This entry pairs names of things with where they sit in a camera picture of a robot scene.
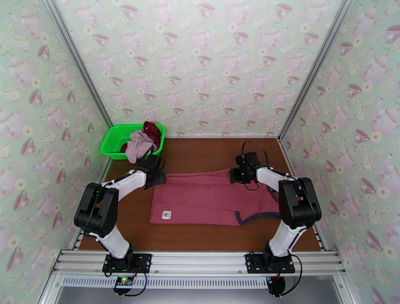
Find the red patterned cloth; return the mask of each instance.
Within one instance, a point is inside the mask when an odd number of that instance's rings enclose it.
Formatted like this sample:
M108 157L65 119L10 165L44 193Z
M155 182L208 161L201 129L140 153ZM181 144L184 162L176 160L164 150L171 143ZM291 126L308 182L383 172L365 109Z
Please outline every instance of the red patterned cloth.
M124 144L122 145L122 147L121 147L121 150L120 150L119 152L125 153L125 152L127 151L127 147L128 147L128 144L127 144L127 143L124 143Z
M143 124L143 132L151 138L158 150L161 144L161 132L156 124L154 122L145 121Z

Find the metal rail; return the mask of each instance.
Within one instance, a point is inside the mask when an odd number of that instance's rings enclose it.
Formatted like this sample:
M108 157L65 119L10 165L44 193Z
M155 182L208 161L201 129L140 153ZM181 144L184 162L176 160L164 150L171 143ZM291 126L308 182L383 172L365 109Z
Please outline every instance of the metal rail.
M247 252L191 252L154 251L149 277L265 277L265 274L248 274L244 255ZM303 266L304 276L345 275L346 271L335 251L296 252ZM106 253L95 250L62 250L53 268L53 274L98 275ZM293 261L298 276L300 264Z

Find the black mounting plate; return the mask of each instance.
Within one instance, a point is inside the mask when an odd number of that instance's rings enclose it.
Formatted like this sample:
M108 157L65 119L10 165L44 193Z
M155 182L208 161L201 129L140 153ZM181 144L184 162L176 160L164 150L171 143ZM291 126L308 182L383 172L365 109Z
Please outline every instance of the black mounting plate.
M248 253L244 255L246 261L246 269L248 274L294 274L295 267L290 255L285 256L281 260L279 268L267 265L265 257L262 253Z
M152 255L150 253L129 252L125 258L115 258L107 254L103 264L103 273L139 273L148 274L152 265Z

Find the vent grille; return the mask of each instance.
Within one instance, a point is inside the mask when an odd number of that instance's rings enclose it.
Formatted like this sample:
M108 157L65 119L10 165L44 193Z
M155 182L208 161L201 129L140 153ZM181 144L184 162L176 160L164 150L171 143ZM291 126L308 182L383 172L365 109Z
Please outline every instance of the vent grille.
M97 275L66 275L64 287L113 288L117 277L99 277ZM133 288L145 285L143 276L137 277ZM265 277L250 278L212 278L212 277L148 277L149 289L267 289Z

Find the wooden table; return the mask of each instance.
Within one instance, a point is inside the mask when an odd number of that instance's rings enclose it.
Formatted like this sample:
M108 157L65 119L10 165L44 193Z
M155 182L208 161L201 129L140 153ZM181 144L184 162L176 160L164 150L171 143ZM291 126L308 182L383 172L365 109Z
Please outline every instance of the wooden table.
M276 139L251 139L267 152L275 169L289 172ZM211 172L237 167L235 156L240 154L243 138L167 138L162 157L164 172ZM249 144L246 151L257 151ZM258 152L261 163L264 155ZM125 174L133 167L127 160L114 160L107 180ZM263 251L278 228L276 218L255 219L244 226L201 224L150 224L154 188L137 189L124 197L118 205L117 227L123 237L139 251ZM103 250L92 237L85 236L82 250ZM296 251L320 251L312 229L297 242Z

